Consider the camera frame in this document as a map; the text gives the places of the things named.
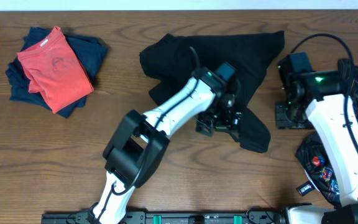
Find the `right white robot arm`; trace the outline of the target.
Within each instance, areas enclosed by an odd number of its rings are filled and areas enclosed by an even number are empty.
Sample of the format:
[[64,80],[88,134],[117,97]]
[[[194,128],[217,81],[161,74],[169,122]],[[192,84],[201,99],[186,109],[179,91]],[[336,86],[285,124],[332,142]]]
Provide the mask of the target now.
[[290,53],[278,63],[286,102],[277,116],[283,129],[316,130],[333,168],[340,208],[296,205],[286,210],[287,223],[358,223],[358,121],[348,88],[352,62],[337,70],[313,70],[305,53]]

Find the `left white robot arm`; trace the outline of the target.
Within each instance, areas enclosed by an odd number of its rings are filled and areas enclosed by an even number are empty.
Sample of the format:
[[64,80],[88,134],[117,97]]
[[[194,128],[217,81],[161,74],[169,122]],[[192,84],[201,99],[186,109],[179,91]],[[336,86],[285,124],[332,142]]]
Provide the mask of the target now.
[[196,67],[185,86],[166,102],[123,117],[103,151],[106,185],[88,212],[89,223],[119,223],[124,218],[134,190],[157,170],[173,134],[224,96],[235,71],[227,62],[215,71]]

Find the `plain black t-shirt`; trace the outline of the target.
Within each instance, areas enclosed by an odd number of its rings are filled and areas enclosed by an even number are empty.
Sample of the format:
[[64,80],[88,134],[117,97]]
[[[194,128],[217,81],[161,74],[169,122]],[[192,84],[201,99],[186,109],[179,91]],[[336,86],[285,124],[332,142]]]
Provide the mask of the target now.
[[285,46],[285,33],[174,36],[166,34],[140,52],[146,76],[160,80],[149,91],[161,105],[185,86],[195,69],[194,56],[202,66],[216,70],[222,63],[236,72],[228,91],[235,95],[234,110],[242,115],[240,146],[249,151],[268,151],[271,135],[266,125],[248,108],[249,101],[267,75],[267,69]]

